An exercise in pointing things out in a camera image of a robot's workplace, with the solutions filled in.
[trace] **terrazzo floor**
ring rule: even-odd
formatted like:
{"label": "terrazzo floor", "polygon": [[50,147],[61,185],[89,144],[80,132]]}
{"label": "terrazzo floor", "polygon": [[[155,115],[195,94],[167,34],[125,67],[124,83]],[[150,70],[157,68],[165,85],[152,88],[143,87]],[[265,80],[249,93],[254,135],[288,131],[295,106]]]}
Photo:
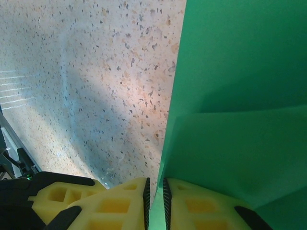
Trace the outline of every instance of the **terrazzo floor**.
{"label": "terrazzo floor", "polygon": [[155,189],[185,0],[0,0],[0,104],[45,171]]}

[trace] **yellow foam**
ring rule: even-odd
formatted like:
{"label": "yellow foam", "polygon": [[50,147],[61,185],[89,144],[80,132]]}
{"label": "yellow foam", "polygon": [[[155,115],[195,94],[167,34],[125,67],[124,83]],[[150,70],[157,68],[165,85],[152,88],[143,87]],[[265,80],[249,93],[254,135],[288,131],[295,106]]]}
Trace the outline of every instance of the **yellow foam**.
{"label": "yellow foam", "polygon": [[82,211],[68,230],[144,230],[146,179],[137,178],[70,204]]}
{"label": "yellow foam", "polygon": [[250,230],[234,207],[245,202],[177,179],[172,193],[171,230]]}
{"label": "yellow foam", "polygon": [[30,196],[28,200],[34,202],[32,209],[45,224],[48,224],[69,204],[106,190],[97,180],[94,181],[93,186],[55,182],[40,190],[36,196]]}

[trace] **black rubber strip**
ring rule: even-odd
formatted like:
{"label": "black rubber strip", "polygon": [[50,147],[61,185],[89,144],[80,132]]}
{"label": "black rubber strip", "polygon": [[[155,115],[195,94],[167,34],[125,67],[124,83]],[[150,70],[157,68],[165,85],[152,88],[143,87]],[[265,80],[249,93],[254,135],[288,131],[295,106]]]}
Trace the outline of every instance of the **black rubber strip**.
{"label": "black rubber strip", "polygon": [[166,230],[171,229],[172,192],[166,178],[163,179],[163,201]]}
{"label": "black rubber strip", "polygon": [[149,229],[149,209],[150,209],[150,179],[146,180],[144,192],[143,192],[143,203],[144,203],[144,225],[145,230]]}

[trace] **square hole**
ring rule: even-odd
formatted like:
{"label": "square hole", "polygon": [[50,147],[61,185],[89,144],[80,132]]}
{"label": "square hole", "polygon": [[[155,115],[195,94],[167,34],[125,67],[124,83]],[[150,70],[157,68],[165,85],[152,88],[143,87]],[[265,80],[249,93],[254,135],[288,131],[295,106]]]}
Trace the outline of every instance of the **square hole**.
{"label": "square hole", "polygon": [[229,230],[227,222],[223,220],[195,220],[194,225],[196,230]]}
{"label": "square hole", "polygon": [[210,200],[188,198],[186,199],[186,204],[189,212],[191,213],[206,213],[216,211],[216,206]]}
{"label": "square hole", "polygon": [[123,222],[110,220],[91,220],[88,230],[121,230]]}
{"label": "square hole", "polygon": [[70,190],[70,192],[68,192],[66,194],[66,196],[68,196],[65,200],[65,203],[67,204],[71,204],[72,202],[75,202],[77,200],[81,199],[81,192],[80,191],[76,191],[76,190]]}
{"label": "square hole", "polygon": [[54,188],[50,191],[48,200],[63,202],[66,192],[67,192],[67,188],[63,188],[63,187]]}
{"label": "square hole", "polygon": [[129,184],[126,187],[124,187],[125,190],[135,190],[137,188],[136,184]]}
{"label": "square hole", "polygon": [[129,199],[107,198],[102,201],[97,212],[103,213],[127,213],[130,206]]}

